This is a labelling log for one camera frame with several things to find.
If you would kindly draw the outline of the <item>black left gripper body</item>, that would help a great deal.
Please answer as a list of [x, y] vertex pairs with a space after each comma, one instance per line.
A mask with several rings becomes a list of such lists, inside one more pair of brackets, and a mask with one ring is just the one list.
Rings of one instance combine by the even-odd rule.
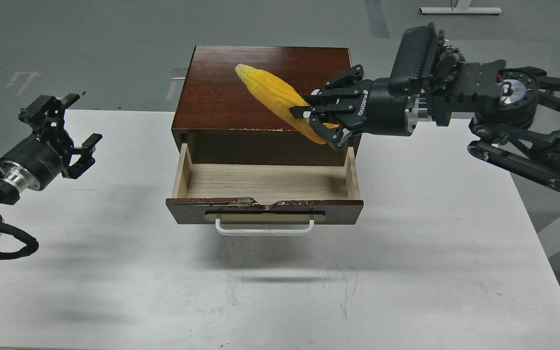
[[33, 180], [29, 188], [41, 191], [58, 175], [71, 178], [73, 141], [62, 126], [49, 126], [38, 135], [32, 133], [8, 151], [0, 161], [6, 166], [25, 169]]

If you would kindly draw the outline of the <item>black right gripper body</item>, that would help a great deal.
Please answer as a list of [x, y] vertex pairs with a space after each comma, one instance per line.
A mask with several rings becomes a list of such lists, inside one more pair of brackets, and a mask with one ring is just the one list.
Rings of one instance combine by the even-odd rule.
[[412, 135], [418, 123], [418, 94], [389, 92], [388, 78], [365, 79], [346, 89], [358, 91], [358, 95], [339, 98], [340, 105], [353, 109], [336, 113], [336, 121], [349, 131], [356, 135]]

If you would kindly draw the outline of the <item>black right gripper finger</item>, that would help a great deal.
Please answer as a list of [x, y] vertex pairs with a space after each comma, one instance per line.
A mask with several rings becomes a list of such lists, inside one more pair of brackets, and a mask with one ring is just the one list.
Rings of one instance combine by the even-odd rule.
[[327, 116], [314, 107], [294, 106], [289, 108], [289, 113], [294, 118], [294, 129], [317, 144], [340, 151], [353, 138], [353, 131], [337, 122], [328, 122]]
[[310, 100], [336, 100], [362, 98], [364, 90], [369, 90], [373, 80], [364, 79], [364, 67], [356, 65], [329, 78], [324, 87], [314, 89]]

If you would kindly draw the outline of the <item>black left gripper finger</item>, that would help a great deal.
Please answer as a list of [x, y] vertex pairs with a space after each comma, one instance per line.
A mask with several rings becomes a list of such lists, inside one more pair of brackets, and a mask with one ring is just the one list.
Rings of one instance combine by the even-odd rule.
[[40, 95], [28, 107], [20, 109], [18, 119], [32, 129], [64, 128], [65, 109], [80, 99], [78, 94], [68, 94], [61, 100]]
[[102, 138], [102, 134], [93, 133], [82, 142], [80, 148], [74, 148], [72, 143], [70, 145], [65, 144], [64, 155], [62, 156], [64, 164], [62, 176], [78, 179], [91, 168], [95, 164], [95, 158], [93, 157], [95, 146]]

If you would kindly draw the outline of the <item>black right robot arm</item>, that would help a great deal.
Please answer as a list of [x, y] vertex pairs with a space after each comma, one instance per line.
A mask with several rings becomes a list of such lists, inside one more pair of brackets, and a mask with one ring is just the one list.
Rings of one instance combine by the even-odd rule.
[[448, 126], [474, 114], [473, 157], [560, 192], [560, 78], [504, 60], [467, 62], [433, 23], [407, 29], [387, 78], [365, 80], [357, 65], [290, 104], [335, 150], [360, 134], [408, 137], [419, 121]]

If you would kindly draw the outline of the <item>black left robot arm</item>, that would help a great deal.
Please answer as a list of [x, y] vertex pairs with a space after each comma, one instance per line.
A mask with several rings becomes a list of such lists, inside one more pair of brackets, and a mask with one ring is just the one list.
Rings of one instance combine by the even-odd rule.
[[[25, 189], [45, 189], [58, 175], [77, 179], [95, 164], [93, 153], [102, 135], [94, 133], [76, 148], [64, 128], [65, 110], [79, 98], [40, 95], [20, 111], [18, 119], [32, 133], [0, 158], [0, 205], [15, 204]], [[33, 255], [38, 248], [36, 238], [0, 215], [0, 261]]]

